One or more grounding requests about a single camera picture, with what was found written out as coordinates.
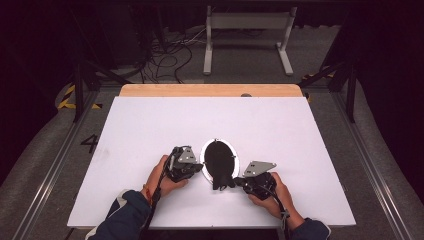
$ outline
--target desk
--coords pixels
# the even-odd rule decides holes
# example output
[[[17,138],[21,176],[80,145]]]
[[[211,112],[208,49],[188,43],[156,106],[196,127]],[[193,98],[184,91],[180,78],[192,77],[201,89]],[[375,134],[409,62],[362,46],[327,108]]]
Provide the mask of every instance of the desk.
[[[186,93],[191,97],[176,97]],[[240,93],[272,97],[228,97]],[[198,97],[214,95],[220,97]],[[334,226],[355,224],[297,86],[127,85],[114,100],[68,226],[98,225],[121,190],[141,188],[162,154],[174,146],[191,145],[198,158],[212,138],[230,142],[241,172],[252,160],[277,163],[273,170],[289,186],[305,217]],[[151,223],[152,229],[278,226],[279,221],[255,207],[241,188],[213,191],[202,173],[183,190],[161,199]]]

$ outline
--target dark floor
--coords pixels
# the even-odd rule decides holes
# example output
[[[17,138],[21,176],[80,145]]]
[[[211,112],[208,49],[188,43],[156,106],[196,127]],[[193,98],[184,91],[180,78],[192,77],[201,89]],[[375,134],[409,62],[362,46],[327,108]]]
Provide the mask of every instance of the dark floor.
[[[315,73],[337,33],[338,28],[294,29],[288,45],[288,55],[295,74],[287,77],[280,63],[274,43],[281,37],[275,31],[264,31],[257,37],[239,32],[225,32],[215,39],[212,75],[204,76],[203,43],[191,45],[192,59],[179,72],[178,76],[185,83],[298,83],[302,76]],[[189,58],[189,52],[182,49],[174,54],[179,64]],[[172,65],[172,59],[163,61]],[[175,68],[161,67],[160,75],[173,75]],[[140,75],[130,78],[141,82]],[[160,82],[175,82],[173,77],[157,78]],[[399,170],[387,149],[366,98],[357,88],[355,102],[356,124],[345,120],[344,112],[339,109],[337,99],[340,94],[329,93],[325,88],[326,79],[315,87],[305,89],[311,96],[310,106],[320,129],[327,150],[333,161],[341,183],[346,189],[346,196],[357,221],[356,226],[332,228],[331,239],[423,239],[424,207],[413,189]],[[64,91],[58,94],[58,101]],[[90,146],[81,145],[93,134],[100,136],[114,96],[119,94],[119,87],[112,82],[104,82],[101,90],[93,95],[94,103],[102,104],[101,109],[90,109],[71,142],[69,152],[64,157],[63,166],[56,168],[60,174],[49,182],[50,188],[41,188],[47,194],[46,201],[41,202],[39,212],[34,214],[33,225],[20,239],[83,239],[88,230],[74,230],[66,226],[72,210],[74,199],[85,176],[91,160]],[[28,145],[14,169],[0,189],[0,239],[12,239],[15,233],[21,236],[25,226],[19,227],[40,186],[56,162],[62,150],[72,123],[74,109],[60,109],[53,118]],[[396,230],[396,223],[391,219],[384,205],[385,198],[379,198],[378,184],[370,176],[363,154],[352,135],[352,128],[361,134],[362,143],[368,150],[369,158],[381,174],[390,191],[401,226],[405,230]],[[215,230],[215,231],[154,231],[151,239],[281,239],[275,230]]]

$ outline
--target dark blue jacket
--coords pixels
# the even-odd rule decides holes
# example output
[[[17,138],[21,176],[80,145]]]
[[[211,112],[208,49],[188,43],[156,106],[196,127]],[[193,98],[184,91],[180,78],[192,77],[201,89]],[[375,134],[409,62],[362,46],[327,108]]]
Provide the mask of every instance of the dark blue jacket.
[[[150,205],[140,192],[123,191],[113,202],[105,221],[91,230],[86,239],[137,240],[149,214]],[[290,240],[323,240],[329,235],[326,225],[307,218],[291,233]]]

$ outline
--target floor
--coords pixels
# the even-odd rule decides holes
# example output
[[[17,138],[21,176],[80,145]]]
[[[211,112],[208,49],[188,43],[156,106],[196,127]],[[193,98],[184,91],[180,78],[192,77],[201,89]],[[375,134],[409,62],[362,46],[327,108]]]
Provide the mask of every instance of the floor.
[[[202,29],[191,29],[190,36]],[[305,74],[318,71],[337,32],[337,27],[293,29],[287,47],[294,70],[290,77],[284,74],[275,50],[282,33],[252,30],[214,33],[210,76],[202,74],[205,44],[200,37],[173,54],[157,52],[155,63],[160,67],[150,63],[141,74],[128,79],[149,84],[176,83],[176,73],[184,83],[298,83]],[[167,36],[170,42],[178,38],[175,33]],[[188,59],[184,67],[175,70]],[[130,70],[123,67],[117,73]],[[356,226],[332,228],[331,239],[424,239],[424,206],[385,145],[361,86],[358,84],[356,89],[356,123],[352,124],[343,111],[345,89],[330,93],[326,89],[328,81],[322,79],[303,91],[310,95],[311,110],[357,221]],[[58,93],[57,105],[68,88],[64,86]],[[85,92],[88,110],[79,122],[73,123],[75,109],[61,108],[28,145],[0,188],[0,239],[84,238],[88,230],[66,226],[92,157],[91,146],[81,143],[92,140],[93,134],[101,136],[119,89],[118,84],[102,80],[99,92]],[[74,96],[68,103],[74,103]],[[93,103],[102,107],[92,108]],[[275,230],[150,234],[150,239],[282,239]]]

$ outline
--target person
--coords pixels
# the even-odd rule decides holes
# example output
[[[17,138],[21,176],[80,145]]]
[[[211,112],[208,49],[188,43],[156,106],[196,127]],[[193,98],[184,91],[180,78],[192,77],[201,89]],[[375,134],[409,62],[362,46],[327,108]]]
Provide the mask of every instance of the person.
[[[168,158],[163,155],[159,163],[153,168],[141,191],[124,190],[113,202],[106,219],[99,226],[92,229],[86,240],[117,240],[117,239],[138,239],[140,229],[146,222],[151,211],[151,194],[155,191],[157,183],[162,174],[163,166]],[[290,213],[286,224],[291,232],[291,240],[327,239],[331,233],[330,229],[321,221],[304,219],[294,207],[292,197],[287,186],[281,181],[280,176],[271,173],[277,186],[276,195]],[[184,187],[188,179],[180,182],[173,182],[168,177],[164,177],[160,188],[161,197],[169,195],[173,190]],[[249,194],[249,199],[257,206],[265,208],[272,216],[281,219],[280,208],[273,197],[263,201]]]

